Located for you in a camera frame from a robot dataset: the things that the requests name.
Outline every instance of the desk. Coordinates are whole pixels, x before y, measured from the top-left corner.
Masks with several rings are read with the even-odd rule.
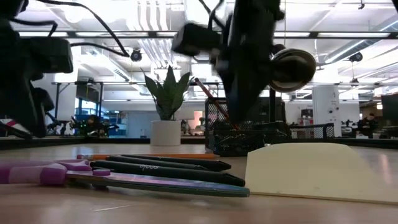
[[[398,151],[354,147],[386,182],[398,187]],[[0,159],[71,159],[77,154],[204,153],[204,145],[85,144],[0,151]],[[221,157],[244,177],[245,157]],[[398,223],[398,207],[253,195],[218,198],[130,189],[88,189],[0,185],[1,223]]]

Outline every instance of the mesh container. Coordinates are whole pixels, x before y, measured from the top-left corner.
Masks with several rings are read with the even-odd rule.
[[[210,131],[234,131],[232,124],[224,114],[218,110],[214,102],[217,101],[223,111],[228,113],[225,98],[207,99],[205,103],[205,138],[206,147],[209,147]],[[281,98],[276,98],[276,120],[285,121],[285,108]],[[239,131],[260,130],[259,125],[268,123],[269,120],[269,99],[258,98],[254,106],[248,111],[246,120],[237,125]]]
[[[260,124],[254,130],[210,131],[208,148],[220,156],[246,156],[248,152],[275,142],[287,142],[290,129],[282,122]]]
[[[335,137],[333,123],[308,126],[290,126],[292,139],[328,139]]]

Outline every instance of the potted plant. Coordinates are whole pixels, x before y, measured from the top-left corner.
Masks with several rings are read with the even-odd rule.
[[[161,85],[145,76],[145,83],[154,98],[160,121],[152,121],[150,144],[153,146],[177,146],[181,144],[181,121],[175,121],[174,113],[181,107],[184,93],[190,83],[190,72],[177,82],[173,68],[169,66],[166,79]]]

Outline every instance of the person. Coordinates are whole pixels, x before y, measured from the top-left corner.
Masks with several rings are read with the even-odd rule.
[[[373,131],[377,129],[377,121],[374,119],[374,114],[370,113],[369,116],[358,121],[357,134],[363,134],[369,139],[373,138]]]
[[[90,115],[87,119],[87,126],[85,127],[85,134],[89,134],[93,131],[100,130],[100,119],[96,115]]]

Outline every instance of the purple scissors handle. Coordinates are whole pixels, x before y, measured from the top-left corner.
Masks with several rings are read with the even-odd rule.
[[[0,184],[63,185],[68,170],[90,171],[84,159],[0,162]]]

